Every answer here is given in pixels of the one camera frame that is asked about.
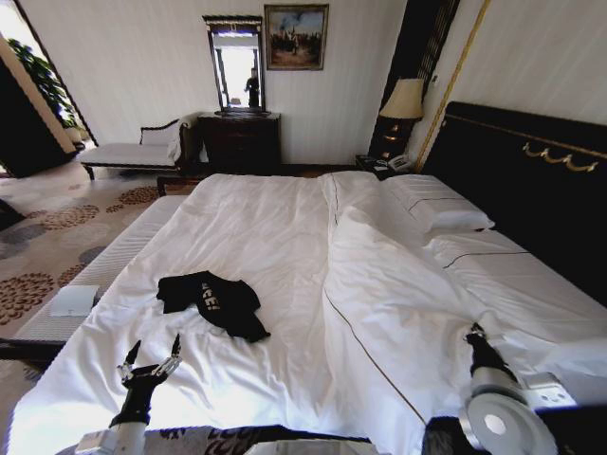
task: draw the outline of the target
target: mirror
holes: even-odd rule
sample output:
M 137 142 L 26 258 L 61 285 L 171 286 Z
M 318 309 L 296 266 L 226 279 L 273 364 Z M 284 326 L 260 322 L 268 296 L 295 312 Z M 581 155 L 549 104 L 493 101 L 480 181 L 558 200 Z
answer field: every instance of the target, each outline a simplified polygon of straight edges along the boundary
M 261 16 L 203 16 L 222 112 L 265 112 Z

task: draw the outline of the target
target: carpeted floor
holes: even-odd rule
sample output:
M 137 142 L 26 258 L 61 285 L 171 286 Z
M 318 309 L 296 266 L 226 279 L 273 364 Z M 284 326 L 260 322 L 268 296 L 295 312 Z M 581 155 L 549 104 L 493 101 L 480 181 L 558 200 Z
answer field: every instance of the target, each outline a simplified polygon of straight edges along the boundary
M 0 231 L 0 337 L 10 337 L 157 199 L 156 175 L 70 162 L 0 179 L 0 198 L 26 219 Z M 0 435 L 37 380 L 21 362 L 0 362 Z

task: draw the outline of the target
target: robotic arm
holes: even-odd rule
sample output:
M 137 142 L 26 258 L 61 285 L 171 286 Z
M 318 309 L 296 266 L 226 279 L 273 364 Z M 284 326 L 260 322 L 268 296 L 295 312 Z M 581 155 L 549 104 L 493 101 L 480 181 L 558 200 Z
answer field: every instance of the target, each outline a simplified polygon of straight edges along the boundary
M 575 400 L 551 373 L 520 383 L 480 325 L 465 340 L 473 350 L 472 394 L 459 421 L 470 444 L 492 455 L 556 455 L 555 439 L 536 410 L 572 407 Z
M 167 380 L 179 366 L 179 335 L 175 338 L 171 355 L 162 363 L 133 369 L 141 340 L 129 351 L 118 371 L 122 385 L 128 390 L 119 414 L 112 419 L 109 429 L 84 435 L 75 454 L 141 455 L 145 444 L 145 428 L 150 423 L 150 401 L 156 386 Z

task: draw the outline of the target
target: framed painting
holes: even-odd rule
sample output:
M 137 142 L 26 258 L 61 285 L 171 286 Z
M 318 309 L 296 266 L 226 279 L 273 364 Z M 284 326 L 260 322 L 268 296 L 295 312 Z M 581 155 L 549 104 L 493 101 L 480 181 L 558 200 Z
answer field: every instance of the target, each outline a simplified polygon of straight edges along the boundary
M 265 5 L 267 69 L 321 70 L 328 5 Z

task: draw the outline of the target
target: black headboard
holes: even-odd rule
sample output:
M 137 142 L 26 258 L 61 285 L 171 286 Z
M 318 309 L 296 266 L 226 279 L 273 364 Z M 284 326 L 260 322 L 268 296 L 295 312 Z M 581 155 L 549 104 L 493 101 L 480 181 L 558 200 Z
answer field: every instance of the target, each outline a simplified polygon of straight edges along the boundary
M 607 306 L 607 126 L 451 102 L 422 172 Z

